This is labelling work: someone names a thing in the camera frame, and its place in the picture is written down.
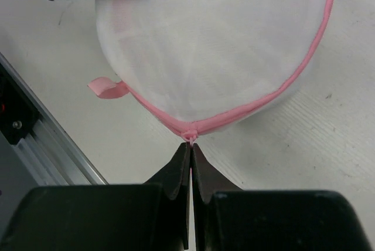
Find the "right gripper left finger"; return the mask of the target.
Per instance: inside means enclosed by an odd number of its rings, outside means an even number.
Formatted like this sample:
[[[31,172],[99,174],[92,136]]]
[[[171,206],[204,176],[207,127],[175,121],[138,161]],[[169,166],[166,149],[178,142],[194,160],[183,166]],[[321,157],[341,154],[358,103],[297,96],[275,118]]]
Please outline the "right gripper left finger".
[[[2,250],[186,250],[190,145],[142,184],[41,186],[20,202]]]

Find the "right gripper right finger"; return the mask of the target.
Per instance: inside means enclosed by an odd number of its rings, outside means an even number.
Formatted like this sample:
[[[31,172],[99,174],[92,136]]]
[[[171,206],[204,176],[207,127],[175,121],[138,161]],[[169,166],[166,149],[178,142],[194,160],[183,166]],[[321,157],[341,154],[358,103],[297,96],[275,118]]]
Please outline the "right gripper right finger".
[[[328,190],[243,190],[190,154],[197,250],[370,250],[353,207]]]

